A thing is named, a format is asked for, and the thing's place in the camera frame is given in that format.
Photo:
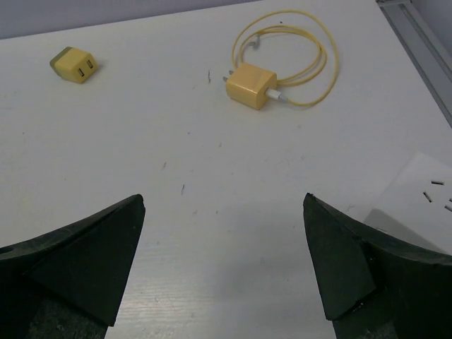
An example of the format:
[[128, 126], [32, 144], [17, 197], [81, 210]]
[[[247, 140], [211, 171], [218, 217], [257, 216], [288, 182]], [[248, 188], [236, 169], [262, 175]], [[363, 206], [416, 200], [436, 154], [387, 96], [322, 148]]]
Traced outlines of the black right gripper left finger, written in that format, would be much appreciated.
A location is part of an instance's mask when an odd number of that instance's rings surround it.
[[2, 338], [104, 338], [145, 218], [140, 194], [1, 248]]

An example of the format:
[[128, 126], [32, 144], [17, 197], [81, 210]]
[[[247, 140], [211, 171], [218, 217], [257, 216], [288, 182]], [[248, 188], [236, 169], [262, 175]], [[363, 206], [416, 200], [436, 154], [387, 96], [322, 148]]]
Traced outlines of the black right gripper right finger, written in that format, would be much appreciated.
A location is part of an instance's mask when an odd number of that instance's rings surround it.
[[450, 338], [451, 256], [410, 244], [313, 194], [304, 228], [337, 338]]

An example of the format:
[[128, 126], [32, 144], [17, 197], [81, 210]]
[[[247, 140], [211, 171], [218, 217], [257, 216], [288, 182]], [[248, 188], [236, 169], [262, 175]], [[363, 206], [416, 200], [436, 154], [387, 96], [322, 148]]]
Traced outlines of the white cube socket adapter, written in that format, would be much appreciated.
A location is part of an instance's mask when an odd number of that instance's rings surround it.
[[364, 222], [411, 244], [451, 254], [451, 166], [414, 155]]

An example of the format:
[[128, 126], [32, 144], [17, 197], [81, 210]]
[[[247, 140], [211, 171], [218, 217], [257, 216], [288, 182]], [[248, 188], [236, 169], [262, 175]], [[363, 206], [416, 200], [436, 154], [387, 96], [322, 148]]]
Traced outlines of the yellow two-port USB charger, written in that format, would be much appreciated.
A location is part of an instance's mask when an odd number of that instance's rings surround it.
[[93, 55], [75, 47], [65, 47], [49, 62], [52, 70], [65, 81], [84, 83], [98, 69]]

